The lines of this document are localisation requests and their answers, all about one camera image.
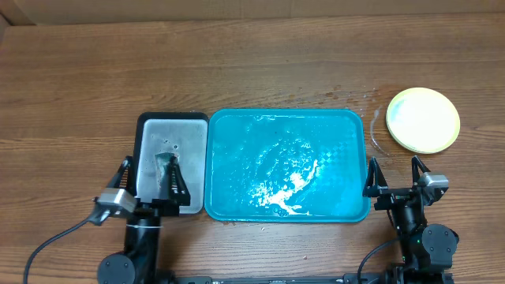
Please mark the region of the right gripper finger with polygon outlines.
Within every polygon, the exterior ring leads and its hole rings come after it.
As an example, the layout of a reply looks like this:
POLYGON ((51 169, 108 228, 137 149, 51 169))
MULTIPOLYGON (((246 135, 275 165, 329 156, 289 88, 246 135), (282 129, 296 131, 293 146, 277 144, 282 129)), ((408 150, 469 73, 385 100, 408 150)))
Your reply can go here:
POLYGON ((368 174, 362 191, 363 197, 379 197, 388 190, 387 181, 375 157, 368 164, 368 174))
POLYGON ((420 157, 415 155, 411 159, 413 183, 418 184, 425 179, 425 173, 429 173, 430 169, 421 161, 420 157))

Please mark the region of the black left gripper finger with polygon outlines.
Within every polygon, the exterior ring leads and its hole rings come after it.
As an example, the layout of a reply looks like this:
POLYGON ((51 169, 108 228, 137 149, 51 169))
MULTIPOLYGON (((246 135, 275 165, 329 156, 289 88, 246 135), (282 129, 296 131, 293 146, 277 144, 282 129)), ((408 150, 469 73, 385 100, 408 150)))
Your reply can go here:
POLYGON ((107 188, 116 188, 116 189, 129 189, 130 188, 130 177, 132 170, 133 157, 126 156, 119 166, 117 172, 111 178, 111 180, 107 183, 107 188))
POLYGON ((173 159, 170 167, 169 180, 164 186, 167 191, 167 199, 175 201, 179 206, 189 206, 191 195, 182 177, 178 159, 173 159))

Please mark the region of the yellow plate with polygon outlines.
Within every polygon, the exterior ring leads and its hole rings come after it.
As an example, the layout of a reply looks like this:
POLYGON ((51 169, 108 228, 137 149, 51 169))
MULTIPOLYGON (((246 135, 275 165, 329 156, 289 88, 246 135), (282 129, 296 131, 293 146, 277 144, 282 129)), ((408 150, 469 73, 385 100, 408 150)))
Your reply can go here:
POLYGON ((430 88, 399 92, 387 107, 386 124, 398 144, 421 154, 435 154, 449 148, 461 128, 455 105, 430 88))

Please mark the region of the pink green scrub sponge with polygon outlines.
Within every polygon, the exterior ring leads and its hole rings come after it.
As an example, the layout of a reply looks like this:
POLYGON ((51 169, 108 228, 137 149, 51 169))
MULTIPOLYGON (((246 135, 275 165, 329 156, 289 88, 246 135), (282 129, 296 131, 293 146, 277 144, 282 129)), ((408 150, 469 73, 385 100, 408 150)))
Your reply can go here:
POLYGON ((167 183, 170 176, 170 167, 173 159, 177 159, 176 155, 171 152, 161 152, 155 154, 156 176, 159 185, 167 183))

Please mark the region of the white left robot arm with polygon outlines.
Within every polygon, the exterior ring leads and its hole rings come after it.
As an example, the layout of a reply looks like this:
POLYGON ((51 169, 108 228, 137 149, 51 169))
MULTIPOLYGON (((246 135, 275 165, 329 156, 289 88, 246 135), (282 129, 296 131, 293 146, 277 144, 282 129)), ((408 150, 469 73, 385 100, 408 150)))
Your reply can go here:
POLYGON ((177 158, 163 154, 158 171, 161 174, 161 197, 141 202, 132 194, 136 188, 133 184, 133 158, 127 156, 101 195, 95 198, 91 223, 99 226, 108 218, 126 220, 123 250, 105 257, 99 264, 99 283, 171 282, 169 275, 157 275, 161 218, 178 216, 181 206, 190 205, 190 194, 177 158))

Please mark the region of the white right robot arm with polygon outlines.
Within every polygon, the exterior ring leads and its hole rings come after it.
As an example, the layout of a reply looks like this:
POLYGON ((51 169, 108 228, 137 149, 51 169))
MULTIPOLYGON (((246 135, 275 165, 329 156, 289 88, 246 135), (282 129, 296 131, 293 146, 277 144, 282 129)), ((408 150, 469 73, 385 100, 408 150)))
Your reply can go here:
POLYGON ((425 207, 439 201, 449 189, 443 174, 428 169, 418 156, 411 159, 410 187, 391 189, 375 158, 368 164, 362 195, 376 200, 374 209, 386 211, 396 238, 374 248, 360 262, 355 273, 314 278, 222 278, 180 277, 176 284, 449 284, 454 281, 447 270, 452 267, 459 236, 441 224, 427 223, 425 207), (366 262, 378 251, 398 243, 401 263, 392 263, 382 272, 364 273, 366 262))

